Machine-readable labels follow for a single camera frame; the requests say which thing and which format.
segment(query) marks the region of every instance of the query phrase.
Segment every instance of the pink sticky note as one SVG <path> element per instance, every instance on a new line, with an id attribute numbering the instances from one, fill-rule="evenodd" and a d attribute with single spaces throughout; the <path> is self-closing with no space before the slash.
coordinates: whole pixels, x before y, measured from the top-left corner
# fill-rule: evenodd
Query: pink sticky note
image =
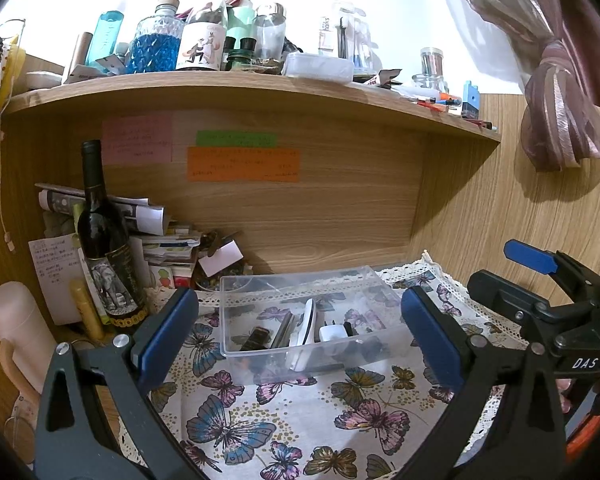
<path id="1" fill-rule="evenodd" d="M 238 245 L 231 241 L 220 247 L 213 256 L 203 256 L 198 262 L 207 276 L 213 276 L 241 259 L 242 253 Z"/>
<path id="2" fill-rule="evenodd" d="M 120 117 L 102 121 L 102 163 L 136 166 L 171 162 L 171 115 Z"/>

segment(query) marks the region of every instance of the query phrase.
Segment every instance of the orange sticky note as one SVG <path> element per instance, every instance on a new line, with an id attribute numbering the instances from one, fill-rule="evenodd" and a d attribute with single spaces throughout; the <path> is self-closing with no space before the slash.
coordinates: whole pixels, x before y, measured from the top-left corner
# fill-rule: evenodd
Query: orange sticky note
<path id="1" fill-rule="evenodd" d="M 299 171 L 298 150 L 191 146 L 187 152 L 187 179 L 190 182 L 298 182 Z"/>
<path id="2" fill-rule="evenodd" d="M 170 114 L 102 121 L 102 163 L 134 166 L 171 162 L 172 129 Z"/>

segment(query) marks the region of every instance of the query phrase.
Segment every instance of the white bottle label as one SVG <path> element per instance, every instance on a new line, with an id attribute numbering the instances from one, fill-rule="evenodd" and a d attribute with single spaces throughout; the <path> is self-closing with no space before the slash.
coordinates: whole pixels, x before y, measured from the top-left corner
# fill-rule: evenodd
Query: white bottle label
<path id="1" fill-rule="evenodd" d="M 226 31 L 217 23 L 189 23 L 182 31 L 176 70 L 207 68 L 220 70 Z"/>

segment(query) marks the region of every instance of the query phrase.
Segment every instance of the dark wine bottle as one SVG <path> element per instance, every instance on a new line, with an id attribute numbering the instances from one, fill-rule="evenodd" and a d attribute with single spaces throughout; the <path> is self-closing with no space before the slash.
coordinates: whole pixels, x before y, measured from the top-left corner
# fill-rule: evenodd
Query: dark wine bottle
<path id="1" fill-rule="evenodd" d="M 86 204 L 78 236 L 104 309 L 118 332 L 133 333 L 148 315 L 144 289 L 134 270 L 125 221 L 107 197 L 99 140 L 82 143 Z"/>

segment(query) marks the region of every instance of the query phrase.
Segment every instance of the blue gripper pad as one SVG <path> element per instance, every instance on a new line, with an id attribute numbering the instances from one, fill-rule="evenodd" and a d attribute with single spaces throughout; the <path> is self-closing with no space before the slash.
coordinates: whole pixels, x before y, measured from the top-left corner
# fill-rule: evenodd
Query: blue gripper pad
<path id="1" fill-rule="evenodd" d="M 442 314 L 419 286 L 404 291 L 400 306 L 404 322 L 440 385 L 453 392 L 461 390 L 464 361 L 469 359 L 462 327 Z"/>
<path id="2" fill-rule="evenodd" d="M 524 265 L 540 274 L 553 274 L 558 270 L 554 256 L 518 240 L 509 240 L 504 244 L 504 255 L 508 260 Z"/>
<path id="3" fill-rule="evenodd" d="M 132 355 L 132 363 L 138 370 L 137 384 L 142 395 L 161 386 L 197 317 L 196 293 L 190 288 L 177 288 L 162 310 L 138 329 L 132 350 L 132 354 L 134 350 L 137 353 Z M 158 326 L 147 325 L 149 322 Z"/>

